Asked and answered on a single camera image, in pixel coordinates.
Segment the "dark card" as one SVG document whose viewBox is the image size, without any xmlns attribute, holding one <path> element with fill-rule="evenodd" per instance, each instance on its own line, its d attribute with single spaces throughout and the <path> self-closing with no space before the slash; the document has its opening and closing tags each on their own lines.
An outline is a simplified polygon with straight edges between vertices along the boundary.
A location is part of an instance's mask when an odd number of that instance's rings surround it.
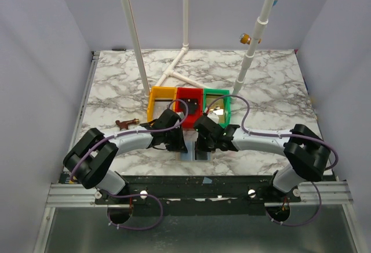
<svg viewBox="0 0 371 253">
<path fill-rule="evenodd" d="M 195 161 L 210 161 L 211 152 L 195 150 Z"/>
</svg>

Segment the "beige card holder wallet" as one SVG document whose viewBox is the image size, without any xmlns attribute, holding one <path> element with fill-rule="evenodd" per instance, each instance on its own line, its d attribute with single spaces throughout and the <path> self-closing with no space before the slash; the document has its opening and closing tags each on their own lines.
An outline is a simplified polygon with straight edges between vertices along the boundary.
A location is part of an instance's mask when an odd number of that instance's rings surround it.
<svg viewBox="0 0 371 253">
<path fill-rule="evenodd" d="M 185 146 L 187 148 L 186 153 L 176 153 L 176 160 L 182 162 L 210 162 L 210 161 L 195 161 L 195 150 L 196 150 L 196 143 L 194 141 L 186 141 Z"/>
</svg>

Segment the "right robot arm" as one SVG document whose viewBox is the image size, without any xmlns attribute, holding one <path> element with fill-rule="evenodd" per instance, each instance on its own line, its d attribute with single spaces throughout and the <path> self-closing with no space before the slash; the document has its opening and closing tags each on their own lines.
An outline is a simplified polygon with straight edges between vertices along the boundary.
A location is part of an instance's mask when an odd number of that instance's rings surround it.
<svg viewBox="0 0 371 253">
<path fill-rule="evenodd" d="M 320 182 L 330 149 L 312 130 L 296 124 L 286 131 L 250 131 L 240 125 L 223 128 L 206 115 L 194 123 L 198 151 L 260 151 L 285 156 L 289 163 L 272 176 L 266 193 L 283 197 L 303 182 Z"/>
</svg>

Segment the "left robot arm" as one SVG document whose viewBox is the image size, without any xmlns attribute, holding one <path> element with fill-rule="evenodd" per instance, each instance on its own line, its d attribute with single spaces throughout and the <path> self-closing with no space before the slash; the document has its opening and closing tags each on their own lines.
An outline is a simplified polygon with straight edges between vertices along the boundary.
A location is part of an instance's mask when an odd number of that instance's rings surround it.
<svg viewBox="0 0 371 253">
<path fill-rule="evenodd" d="M 110 166 L 116 156 L 160 145 L 186 153 L 181 115 L 166 109 L 148 123 L 108 136 L 97 128 L 88 130 L 64 157 L 63 165 L 86 189 L 98 188 L 113 195 L 124 194 L 126 181 Z"/>
</svg>

